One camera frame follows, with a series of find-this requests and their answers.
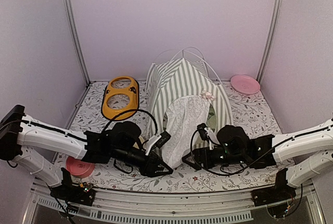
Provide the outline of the green patterned cushion mat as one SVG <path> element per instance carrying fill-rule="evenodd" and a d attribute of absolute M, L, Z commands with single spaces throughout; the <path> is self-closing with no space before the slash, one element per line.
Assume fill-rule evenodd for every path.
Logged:
<path fill-rule="evenodd" d="M 206 126 L 211 128 L 212 131 L 214 132 L 216 130 L 216 122 L 217 122 L 216 113 L 215 113 L 213 105 L 210 104 L 208 117 L 207 117 L 207 121 L 206 121 Z"/>

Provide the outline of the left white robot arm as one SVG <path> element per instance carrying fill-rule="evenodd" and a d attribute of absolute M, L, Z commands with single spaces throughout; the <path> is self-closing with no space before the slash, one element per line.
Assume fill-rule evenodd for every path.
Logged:
<path fill-rule="evenodd" d="M 146 143 L 140 141 L 141 130 L 130 121 L 117 122 L 112 129 L 100 133 L 71 131 L 40 122 L 16 105 L 1 120 L 1 160 L 13 161 L 30 174 L 56 188 L 66 200 L 77 196 L 77 188 L 66 179 L 65 169 L 57 169 L 34 147 L 71 156 L 90 164 L 107 164 L 111 159 L 136 167 L 141 175 L 154 178 L 170 175 L 173 169 L 154 151 L 162 147 L 170 135 L 164 131 Z"/>

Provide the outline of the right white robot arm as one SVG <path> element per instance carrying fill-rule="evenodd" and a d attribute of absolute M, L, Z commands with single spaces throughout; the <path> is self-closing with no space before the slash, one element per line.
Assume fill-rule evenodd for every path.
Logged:
<path fill-rule="evenodd" d="M 288 134 L 269 134 L 251 139 L 242 127 L 226 125 L 213 133 L 204 123 L 198 125 L 193 137 L 208 142 L 207 147 L 190 148 L 182 161 L 196 170 L 212 172 L 216 166 L 240 164 L 240 172 L 248 168 L 263 169 L 284 160 L 309 154 L 303 162 L 276 174 L 269 190 L 273 201 L 280 201 L 289 189 L 320 175 L 332 166 L 332 120 Z"/>

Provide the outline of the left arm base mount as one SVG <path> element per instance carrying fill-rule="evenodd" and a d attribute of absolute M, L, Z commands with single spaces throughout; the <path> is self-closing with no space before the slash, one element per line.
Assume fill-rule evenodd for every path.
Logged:
<path fill-rule="evenodd" d="M 64 200 L 66 203 L 76 203 L 85 206 L 92 206 L 96 191 L 93 185 L 87 182 L 79 184 L 60 185 L 50 188 L 50 195 L 54 198 Z"/>

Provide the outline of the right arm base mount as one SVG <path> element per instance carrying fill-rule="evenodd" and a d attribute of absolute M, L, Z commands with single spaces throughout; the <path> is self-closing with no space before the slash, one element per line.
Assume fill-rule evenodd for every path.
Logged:
<path fill-rule="evenodd" d="M 251 191 L 251 198 L 255 206 L 262 206 L 293 199 L 295 196 L 296 190 L 286 184 L 276 184 L 270 187 Z"/>

